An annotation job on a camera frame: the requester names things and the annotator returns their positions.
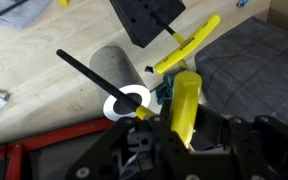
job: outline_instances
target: blue component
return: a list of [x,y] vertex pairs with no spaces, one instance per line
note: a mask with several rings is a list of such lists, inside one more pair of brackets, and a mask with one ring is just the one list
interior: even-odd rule
[[244,7],[248,3],[248,0],[239,0],[236,4],[237,7]]

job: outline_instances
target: white ring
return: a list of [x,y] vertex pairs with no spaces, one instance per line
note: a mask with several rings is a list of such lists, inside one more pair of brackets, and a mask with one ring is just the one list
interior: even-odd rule
[[[141,98],[142,98],[141,105],[144,106],[144,107],[147,107],[150,104],[151,93],[144,86],[137,85],[137,84],[128,85],[128,86],[124,86],[124,87],[120,88],[120,91],[122,91],[124,94],[135,93],[135,94],[140,95]],[[117,121],[117,120],[119,120],[122,117],[132,117],[132,118],[134,118],[136,116],[135,112],[132,112],[132,113],[129,113],[129,114],[117,114],[117,113],[115,113],[115,111],[114,111],[114,104],[115,103],[116,103],[116,98],[113,97],[112,95],[110,95],[106,99],[106,101],[104,103],[103,112],[104,112],[104,115],[108,119],[110,119],[112,121]]]

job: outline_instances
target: gray cylinder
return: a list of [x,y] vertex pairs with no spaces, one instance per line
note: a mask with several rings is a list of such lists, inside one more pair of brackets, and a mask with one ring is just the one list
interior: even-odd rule
[[[118,89],[129,85],[144,86],[142,79],[136,72],[126,53],[119,47],[108,46],[99,49],[91,58],[90,68]],[[100,101],[104,106],[110,94],[98,86],[97,92]],[[139,104],[142,103],[144,98],[137,93],[129,93],[127,95],[137,101]],[[132,112],[120,101],[115,102],[114,111],[120,115],[129,114]]]

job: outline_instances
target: wooden table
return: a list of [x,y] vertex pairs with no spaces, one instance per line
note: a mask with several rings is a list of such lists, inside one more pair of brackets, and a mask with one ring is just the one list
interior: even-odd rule
[[[197,49],[221,36],[245,19],[270,7],[270,0],[250,0],[245,8],[236,0],[184,0],[187,9],[171,27],[188,37],[211,14],[222,22]],[[123,48],[149,89],[162,76],[144,72],[178,44],[163,32],[145,49],[133,45],[108,0],[71,1],[63,8],[51,1],[34,23],[15,31],[0,27],[0,91],[10,94],[0,112],[0,142],[102,117],[95,84],[63,62],[61,48],[88,66],[101,47]],[[194,70],[194,53],[187,58]]]

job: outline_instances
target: screw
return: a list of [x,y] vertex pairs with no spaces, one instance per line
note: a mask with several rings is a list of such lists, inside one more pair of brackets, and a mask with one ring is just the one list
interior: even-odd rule
[[262,176],[259,176],[259,175],[253,175],[251,177],[251,180],[265,180]]
[[81,167],[76,171],[76,177],[78,179],[87,178],[90,175],[90,169],[88,167]]
[[161,120],[161,118],[158,116],[155,116],[153,119],[154,119],[154,121],[157,121],[157,122]]
[[127,119],[127,120],[125,121],[125,123],[126,123],[126,124],[132,124],[132,123],[133,123],[133,120],[132,120],[132,119]]
[[237,123],[242,123],[242,121],[240,119],[238,119],[238,118],[235,118],[234,121],[237,122]]
[[186,176],[185,180],[200,180],[195,174],[189,174]]
[[262,120],[262,121],[265,121],[265,122],[268,122],[267,117],[261,117],[261,120]]

